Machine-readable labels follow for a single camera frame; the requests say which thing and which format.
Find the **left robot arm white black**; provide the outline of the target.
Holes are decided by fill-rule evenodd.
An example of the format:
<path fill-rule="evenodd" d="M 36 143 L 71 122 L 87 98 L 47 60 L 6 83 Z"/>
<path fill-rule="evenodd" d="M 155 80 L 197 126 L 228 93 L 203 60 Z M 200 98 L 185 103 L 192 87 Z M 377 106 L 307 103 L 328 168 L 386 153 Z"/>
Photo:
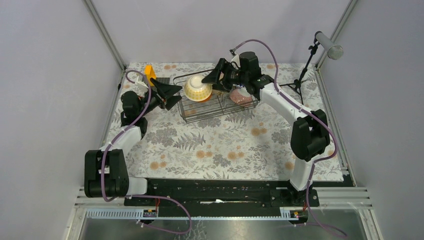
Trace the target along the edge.
<path fill-rule="evenodd" d="M 103 197 L 110 202 L 117 197 L 135 196 L 144 206 L 152 204 L 155 192 L 146 178 L 130 177 L 126 157 L 147 133 L 146 114 L 156 108 L 170 110 L 182 97 L 180 85 L 165 84 L 152 79 L 144 96 L 127 91 L 120 97 L 120 132 L 100 149 L 89 150 L 84 156 L 84 193 L 88 198 Z"/>

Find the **yellow sun pattern bowl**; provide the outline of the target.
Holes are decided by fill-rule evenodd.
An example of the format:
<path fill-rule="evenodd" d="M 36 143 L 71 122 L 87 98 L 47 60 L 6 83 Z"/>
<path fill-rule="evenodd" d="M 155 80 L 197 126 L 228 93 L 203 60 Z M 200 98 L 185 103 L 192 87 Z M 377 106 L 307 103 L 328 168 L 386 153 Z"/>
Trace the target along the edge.
<path fill-rule="evenodd" d="M 212 84 L 202 83 L 203 78 L 202 75 L 193 75 L 184 84 L 183 92 L 189 100 L 200 102 L 212 95 Z"/>

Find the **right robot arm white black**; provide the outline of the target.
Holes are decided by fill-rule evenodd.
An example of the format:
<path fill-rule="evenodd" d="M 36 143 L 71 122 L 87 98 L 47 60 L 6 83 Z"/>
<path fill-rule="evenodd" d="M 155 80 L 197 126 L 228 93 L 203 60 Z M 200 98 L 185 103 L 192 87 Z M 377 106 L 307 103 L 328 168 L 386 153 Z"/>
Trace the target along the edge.
<path fill-rule="evenodd" d="M 252 51 L 234 54 L 231 61 L 220 58 L 214 69 L 203 78 L 217 90 L 229 91 L 240 85 L 250 95 L 267 104 L 291 126 L 290 147 L 296 156 L 287 201 L 293 206 L 306 199 L 306 189 L 312 183 L 313 161 L 325 152 L 330 144 L 327 116 L 321 110 L 310 110 L 285 93 L 276 80 L 263 74 L 256 54 Z"/>

